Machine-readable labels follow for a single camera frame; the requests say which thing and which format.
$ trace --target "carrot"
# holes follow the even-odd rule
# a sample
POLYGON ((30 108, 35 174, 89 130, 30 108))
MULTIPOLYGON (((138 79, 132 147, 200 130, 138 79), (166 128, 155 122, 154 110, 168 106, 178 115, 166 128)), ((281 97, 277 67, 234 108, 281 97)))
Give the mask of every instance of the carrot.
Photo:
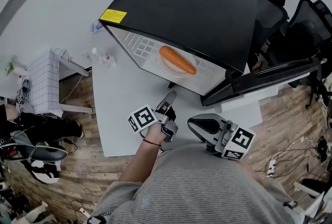
POLYGON ((170 63, 174 64, 178 68, 182 69, 183 71, 195 75, 196 69, 189 64, 181 55, 179 55, 176 51, 174 51, 171 47, 162 46, 159 49, 159 54, 161 57, 165 58, 170 63))

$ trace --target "red bracelet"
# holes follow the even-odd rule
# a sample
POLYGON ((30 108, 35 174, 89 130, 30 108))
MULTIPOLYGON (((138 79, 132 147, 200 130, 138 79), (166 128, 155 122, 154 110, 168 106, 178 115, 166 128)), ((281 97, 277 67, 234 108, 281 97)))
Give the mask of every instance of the red bracelet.
POLYGON ((150 141, 148 141, 148 140, 146 140, 146 139, 143 139, 143 141, 146 142, 146 143, 149 143, 149 144, 152 144, 152 145, 156 145, 156 146, 158 146, 158 147, 161 147, 161 145, 158 145, 158 144, 156 144, 156 143, 152 143, 152 142, 150 142, 150 141))

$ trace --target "small bottle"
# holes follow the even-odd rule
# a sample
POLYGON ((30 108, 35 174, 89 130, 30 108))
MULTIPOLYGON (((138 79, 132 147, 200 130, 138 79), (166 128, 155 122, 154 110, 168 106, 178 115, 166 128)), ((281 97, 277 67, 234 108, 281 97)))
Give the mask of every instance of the small bottle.
POLYGON ((98 50, 96 47, 93 48, 91 52, 97 58, 98 62, 100 62, 101 64, 106 64, 108 68, 116 66, 115 59, 107 52, 102 52, 98 50))

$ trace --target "yellow warning label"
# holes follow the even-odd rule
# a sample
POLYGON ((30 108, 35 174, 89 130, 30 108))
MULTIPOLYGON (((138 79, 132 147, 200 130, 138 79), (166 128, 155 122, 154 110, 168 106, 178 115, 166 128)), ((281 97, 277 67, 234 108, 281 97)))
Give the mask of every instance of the yellow warning label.
POLYGON ((122 12, 118 10, 113 10, 113 9, 107 9, 100 19, 106 20, 106 21, 111 21, 115 23, 120 23, 121 20, 124 18, 124 16, 127 14, 127 12, 122 12))

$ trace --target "white plate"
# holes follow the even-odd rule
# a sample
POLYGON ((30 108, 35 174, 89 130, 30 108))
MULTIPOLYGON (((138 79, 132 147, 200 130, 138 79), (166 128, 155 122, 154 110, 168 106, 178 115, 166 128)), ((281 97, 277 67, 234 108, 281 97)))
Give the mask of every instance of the white plate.
MULTIPOLYGON (((191 53, 185 52, 183 50, 176 49, 176 48, 173 48, 173 47, 170 47, 170 48, 172 48, 179 55, 181 55, 184 60, 186 60, 189 64, 191 64, 197 70, 197 63, 196 63, 195 57, 191 53)), ((159 63, 161 65, 161 67, 163 69, 165 69, 167 72, 174 75, 174 76, 177 76, 177 77, 192 77, 192 76, 194 76, 192 74, 189 74, 189 73, 183 71, 181 68, 178 68, 177 66, 175 66, 171 62, 167 61, 166 59, 161 57, 160 54, 159 54, 159 59, 158 60, 159 60, 159 63)))

